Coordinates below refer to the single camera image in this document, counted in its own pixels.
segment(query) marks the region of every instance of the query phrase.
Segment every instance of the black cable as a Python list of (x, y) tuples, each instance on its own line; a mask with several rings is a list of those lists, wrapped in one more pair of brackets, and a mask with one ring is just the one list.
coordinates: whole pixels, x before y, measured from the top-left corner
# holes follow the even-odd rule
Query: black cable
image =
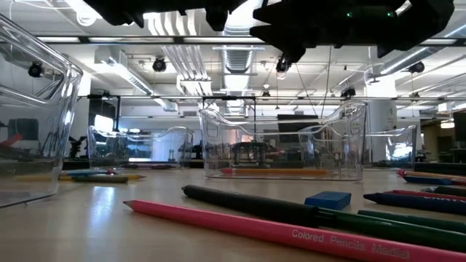
[(306, 96), (307, 98), (309, 99), (309, 103), (311, 104), (311, 107), (312, 107), (312, 110), (314, 110), (314, 114), (319, 117), (319, 115), (317, 114), (317, 112), (315, 111), (315, 108), (314, 108), (314, 105), (312, 104), (312, 100), (311, 98), (309, 97), (309, 93), (307, 92), (307, 89), (306, 89), (306, 85), (304, 84), (304, 81), (301, 77), (301, 73), (299, 72), (299, 68), (298, 68), (298, 64), (295, 64), (296, 66), (296, 70), (298, 71), (298, 76), (299, 76), (299, 79), (301, 80), (301, 84), (303, 85), (303, 88), (304, 88), (304, 91), (306, 92)]
[(320, 118), (323, 117), (323, 109), (325, 108), (325, 100), (327, 99), (327, 94), (328, 94), (328, 81), (330, 79), (330, 63), (331, 63), (331, 59), (332, 59), (332, 47), (330, 47), (330, 52), (328, 53), (327, 87), (325, 87), (325, 96), (323, 97), (322, 113), (320, 114)]

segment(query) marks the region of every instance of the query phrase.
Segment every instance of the pink colored pencil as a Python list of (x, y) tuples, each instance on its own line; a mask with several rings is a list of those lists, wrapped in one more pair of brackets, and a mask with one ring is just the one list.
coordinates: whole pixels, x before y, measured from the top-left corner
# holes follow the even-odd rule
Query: pink colored pencil
[(466, 253), (431, 247), (194, 210), (187, 207), (163, 205), (143, 200), (124, 203), (138, 213), (359, 261), (466, 261)]

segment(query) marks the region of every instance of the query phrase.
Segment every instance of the clear plastic container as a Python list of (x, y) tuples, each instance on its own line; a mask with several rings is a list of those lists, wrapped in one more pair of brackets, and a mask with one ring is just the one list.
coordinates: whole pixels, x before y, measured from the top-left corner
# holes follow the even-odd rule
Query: clear plastic container
[(414, 168), (417, 126), (372, 132), (366, 135), (364, 164), (367, 167)]
[(3, 207), (57, 191), (82, 71), (3, 15), (0, 24)]
[[(364, 102), (350, 101), (324, 119), (266, 122), (230, 122), (217, 111), (203, 109), (206, 175), (360, 180), (366, 107)], [(298, 127), (298, 131), (285, 132)]]
[(128, 162), (128, 138), (121, 132), (104, 132), (90, 126), (87, 130), (90, 168), (115, 168)]
[(90, 127), (90, 166), (186, 168), (191, 161), (193, 135), (186, 127), (172, 127), (150, 135), (100, 132)]

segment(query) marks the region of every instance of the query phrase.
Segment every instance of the desk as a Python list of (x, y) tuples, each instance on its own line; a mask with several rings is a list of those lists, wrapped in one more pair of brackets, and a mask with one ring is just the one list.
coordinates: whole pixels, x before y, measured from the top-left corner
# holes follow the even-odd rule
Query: desk
[(363, 182), (204, 179), (203, 170), (128, 170), (148, 176), (127, 185), (60, 183), (49, 198), (0, 209), (2, 261), (347, 261), (342, 258), (225, 234), (133, 213), (122, 201), (145, 199), (169, 205), (239, 214), (183, 196), (186, 184), (239, 191), (293, 202), (321, 191), (352, 193), (351, 207), (466, 221), (465, 217), (377, 205), (363, 194), (419, 190), (394, 171), (370, 170)]

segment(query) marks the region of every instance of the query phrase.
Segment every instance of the workbench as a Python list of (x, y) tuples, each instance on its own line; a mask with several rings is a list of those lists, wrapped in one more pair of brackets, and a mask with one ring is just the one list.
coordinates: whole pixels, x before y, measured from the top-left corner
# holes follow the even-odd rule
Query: workbench
[(204, 170), (128, 170), (146, 175), (125, 184), (61, 182), (50, 198), (0, 209), (1, 261), (346, 261), (210, 229), (133, 213), (125, 200), (144, 199), (169, 205), (241, 215), (187, 199), (187, 184), (304, 203), (321, 191), (352, 193), (360, 209), (423, 215), (466, 222), (466, 217), (377, 205), (363, 194), (393, 189), (419, 190), (395, 171), (367, 170), (361, 182), (316, 180), (249, 180), (204, 178)]

